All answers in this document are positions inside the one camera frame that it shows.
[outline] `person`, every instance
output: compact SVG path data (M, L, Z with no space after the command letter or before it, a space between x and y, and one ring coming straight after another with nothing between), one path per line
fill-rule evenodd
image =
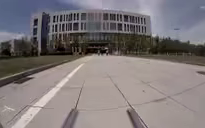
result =
M108 50L106 50L106 55L108 56Z
M97 54L98 54L98 56L100 55L100 49L98 49Z

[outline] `road marking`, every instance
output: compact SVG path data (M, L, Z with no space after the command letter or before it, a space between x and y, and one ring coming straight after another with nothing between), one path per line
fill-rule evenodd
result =
M39 99L33 106L30 107L22 117L12 126L12 128L25 128L27 124L37 115L37 113L44 107L55 95L56 93L69 81L69 79L84 65L81 64L75 68L71 73L68 74L64 79L62 79L54 88L52 88L47 94L45 94L41 99Z

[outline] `curb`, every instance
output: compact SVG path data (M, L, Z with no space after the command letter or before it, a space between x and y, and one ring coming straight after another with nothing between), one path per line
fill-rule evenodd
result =
M52 68L52 67L61 65L63 63L70 62L70 61L72 61L72 60L64 60L62 62L56 62L56 63L44 65L44 66L41 66L41 67L29 69L27 71L24 71L24 72L21 72L21 73L17 73L17 74L11 75L11 76L0 78L0 87L4 86L6 84L12 83L12 82L14 82L16 80L19 80L19 79L21 79L23 77L27 77L29 75L32 75L32 74L35 74L35 73L47 70L49 68Z

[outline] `modern building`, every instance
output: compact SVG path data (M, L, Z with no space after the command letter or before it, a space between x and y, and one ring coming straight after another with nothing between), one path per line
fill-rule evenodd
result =
M151 36L150 16L114 10L74 10L37 13L31 18L31 36L38 50L46 52L59 46L80 51L114 46L123 35Z

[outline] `pavement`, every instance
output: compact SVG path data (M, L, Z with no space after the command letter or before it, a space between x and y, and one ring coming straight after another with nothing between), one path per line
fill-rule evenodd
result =
M0 88L5 128L133 128L130 105L149 128L205 128L205 67L124 56L86 56Z

